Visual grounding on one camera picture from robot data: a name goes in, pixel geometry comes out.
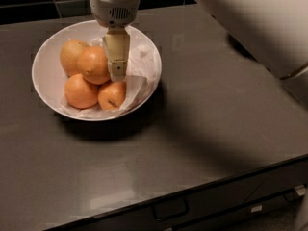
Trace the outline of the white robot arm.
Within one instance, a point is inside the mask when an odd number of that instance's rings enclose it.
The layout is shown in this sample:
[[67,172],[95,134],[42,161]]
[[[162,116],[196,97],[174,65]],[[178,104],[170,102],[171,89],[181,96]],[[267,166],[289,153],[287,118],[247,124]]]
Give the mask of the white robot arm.
[[[105,27],[135,19],[141,0],[90,0]],[[194,0],[271,74],[296,78],[308,64],[308,0]]]

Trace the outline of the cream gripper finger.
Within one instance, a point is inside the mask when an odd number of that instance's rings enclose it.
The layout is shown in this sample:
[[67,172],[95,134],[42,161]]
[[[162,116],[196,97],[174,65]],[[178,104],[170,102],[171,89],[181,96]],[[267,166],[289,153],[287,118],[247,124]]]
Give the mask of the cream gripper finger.
[[120,82],[126,76],[130,36],[124,28],[109,28],[103,37],[103,45],[108,59],[108,70],[113,82]]

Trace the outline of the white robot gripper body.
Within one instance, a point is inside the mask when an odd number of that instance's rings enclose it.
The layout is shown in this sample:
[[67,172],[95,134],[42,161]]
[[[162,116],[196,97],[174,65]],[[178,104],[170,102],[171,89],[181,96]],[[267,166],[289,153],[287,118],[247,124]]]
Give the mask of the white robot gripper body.
[[141,0],[90,0],[91,13],[103,27],[126,27],[137,15]]

